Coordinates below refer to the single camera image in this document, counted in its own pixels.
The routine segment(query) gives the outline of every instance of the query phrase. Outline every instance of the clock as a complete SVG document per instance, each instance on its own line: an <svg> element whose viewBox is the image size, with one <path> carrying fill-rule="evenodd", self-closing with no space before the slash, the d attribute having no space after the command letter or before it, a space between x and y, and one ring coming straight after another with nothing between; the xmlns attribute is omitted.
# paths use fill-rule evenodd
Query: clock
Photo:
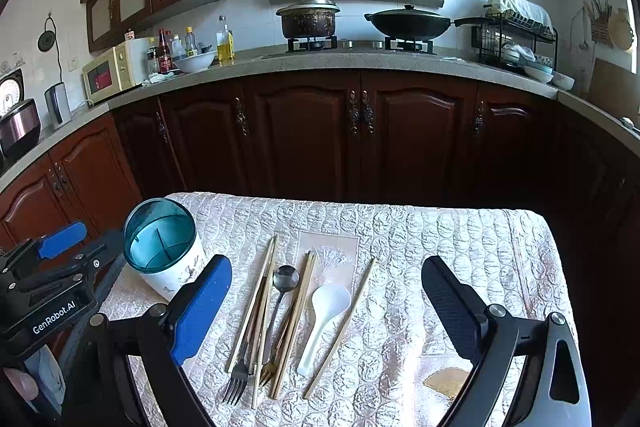
<svg viewBox="0 0 640 427"><path fill-rule="evenodd" d="M0 78L0 117L6 115L13 105L22 100L24 100L22 70L15 70Z"/></svg>

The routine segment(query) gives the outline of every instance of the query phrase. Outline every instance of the cooking oil bottle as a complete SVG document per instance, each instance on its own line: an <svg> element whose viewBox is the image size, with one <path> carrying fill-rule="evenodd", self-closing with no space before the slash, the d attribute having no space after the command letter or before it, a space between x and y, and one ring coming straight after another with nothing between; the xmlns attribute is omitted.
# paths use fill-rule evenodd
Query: cooking oil bottle
<svg viewBox="0 0 640 427"><path fill-rule="evenodd" d="M216 39L218 40L218 60L220 65L233 64L234 58L236 58L234 35L229 26L226 25L226 17L224 15L220 16Z"/></svg>

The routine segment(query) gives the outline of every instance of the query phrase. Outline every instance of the cloth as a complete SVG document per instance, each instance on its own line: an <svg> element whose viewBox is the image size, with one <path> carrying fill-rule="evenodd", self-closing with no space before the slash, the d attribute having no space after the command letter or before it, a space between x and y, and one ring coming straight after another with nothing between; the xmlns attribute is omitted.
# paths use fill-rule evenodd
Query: cloth
<svg viewBox="0 0 640 427"><path fill-rule="evenodd" d="M501 13L504 13L507 10L513 10L525 19L531 19L535 22L539 22L548 28L551 34L554 32L551 17L542 6L538 6L537 4L527 0L487 0L487 4L490 4L492 8Z"/></svg>
<svg viewBox="0 0 640 427"><path fill-rule="evenodd" d="M500 303L515 316L536 319L559 311L576 337L556 244L545 220L533 212L320 203L207 192L170 197L193 214L207 258L224 254L234 270L229 293L197 356L183 365L219 427L437 425L451 399L446 389L434 389L430 382L438 379L430 377L443 369L468 371L471 365L457 356L422 291L420 269L430 255L441 256L487 304ZM222 403L229 379L225 363L267 243L276 232L282 237L277 262L297 266L300 237L305 233L357 238L353 287L359 286L372 256L380 264L309 400L302 398L302 392L311 377L295 372L313 324L310 312L305 312L279 400L269 399L261 390L263 400L252 410L250 380L240 403L232 407ZM160 300L126 265L101 311L112 320L135 317ZM287 305L286 300L280 315ZM314 373L330 349L338 323L323 336ZM502 424L523 361L514 359L488 425ZM164 425L140 359L132 357L131 363L151 424Z"/></svg>

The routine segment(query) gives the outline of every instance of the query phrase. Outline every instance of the cutting board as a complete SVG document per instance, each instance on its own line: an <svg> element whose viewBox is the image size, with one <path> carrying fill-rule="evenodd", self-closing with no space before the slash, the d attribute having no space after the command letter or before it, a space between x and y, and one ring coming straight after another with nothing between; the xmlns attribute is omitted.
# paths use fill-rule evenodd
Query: cutting board
<svg viewBox="0 0 640 427"><path fill-rule="evenodd" d="M616 118L626 116L639 126L640 77L596 58L587 101Z"/></svg>

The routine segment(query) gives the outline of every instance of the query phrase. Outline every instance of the tile backsplash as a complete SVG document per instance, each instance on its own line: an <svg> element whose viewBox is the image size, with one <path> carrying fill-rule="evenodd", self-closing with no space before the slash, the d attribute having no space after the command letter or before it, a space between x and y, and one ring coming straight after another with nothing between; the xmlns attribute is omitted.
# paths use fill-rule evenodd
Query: tile backsplash
<svg viewBox="0 0 640 427"><path fill-rule="evenodd" d="M364 19L365 13L401 8L402 0L335 0L340 7L336 15L336 35L339 39L382 40L384 35ZM541 6L551 15L558 15L558 0L530 0ZM445 0L442 8L416 6L439 12L452 19L477 16L483 12L486 0ZM218 26L218 16L225 15L229 27L234 33L234 42L238 51L286 42L282 35L280 17L275 13L290 2L282 0L222 0L198 7L158 23L153 32L164 27L174 33L182 34L186 26L192 26L198 41L213 43ZM470 48L470 27L452 26L444 35L435 39L434 45L441 48Z"/></svg>

